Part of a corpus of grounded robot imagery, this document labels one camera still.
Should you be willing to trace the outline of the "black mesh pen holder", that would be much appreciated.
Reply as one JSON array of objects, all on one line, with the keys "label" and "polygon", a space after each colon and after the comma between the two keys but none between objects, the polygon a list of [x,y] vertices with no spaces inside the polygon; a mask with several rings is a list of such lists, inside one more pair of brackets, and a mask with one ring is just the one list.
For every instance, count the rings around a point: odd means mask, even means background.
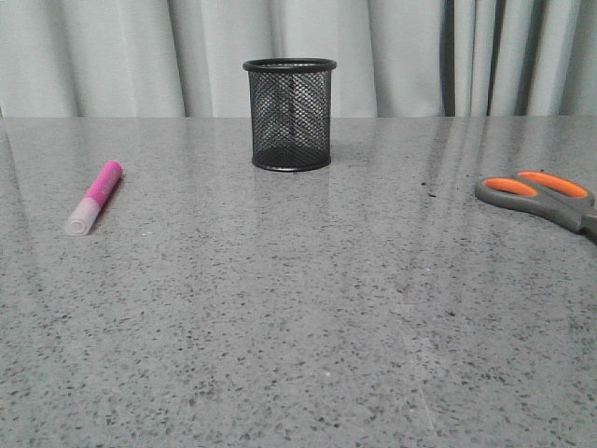
[{"label": "black mesh pen holder", "polygon": [[270,58],[243,63],[249,81],[252,163],[302,172],[331,163],[333,60]]}]

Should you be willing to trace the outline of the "pink highlighter pen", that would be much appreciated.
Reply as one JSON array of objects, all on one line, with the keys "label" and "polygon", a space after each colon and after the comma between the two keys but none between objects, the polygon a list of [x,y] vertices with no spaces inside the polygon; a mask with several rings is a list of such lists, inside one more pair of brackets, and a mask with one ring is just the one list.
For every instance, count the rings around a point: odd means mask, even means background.
[{"label": "pink highlighter pen", "polygon": [[96,218],[111,197],[113,189],[123,175],[118,161],[108,161],[94,179],[82,200],[67,219],[64,230],[69,236],[87,235]]}]

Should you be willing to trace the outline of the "grey orange handled scissors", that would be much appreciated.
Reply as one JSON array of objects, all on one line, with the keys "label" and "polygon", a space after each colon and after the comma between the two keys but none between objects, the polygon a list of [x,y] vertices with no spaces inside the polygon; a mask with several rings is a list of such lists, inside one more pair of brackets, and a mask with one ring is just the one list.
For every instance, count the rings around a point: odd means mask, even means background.
[{"label": "grey orange handled scissors", "polygon": [[577,183],[539,171],[511,177],[487,177],[475,185],[475,196],[501,208],[547,219],[596,241],[594,195]]}]

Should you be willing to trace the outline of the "grey curtain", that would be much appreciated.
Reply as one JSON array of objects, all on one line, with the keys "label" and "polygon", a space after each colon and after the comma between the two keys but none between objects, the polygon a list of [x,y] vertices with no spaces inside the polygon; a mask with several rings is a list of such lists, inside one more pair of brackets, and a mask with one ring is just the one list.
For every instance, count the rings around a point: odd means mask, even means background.
[{"label": "grey curtain", "polygon": [[592,1],[5,1],[1,114],[245,117],[273,57],[336,61],[342,118],[596,111]]}]

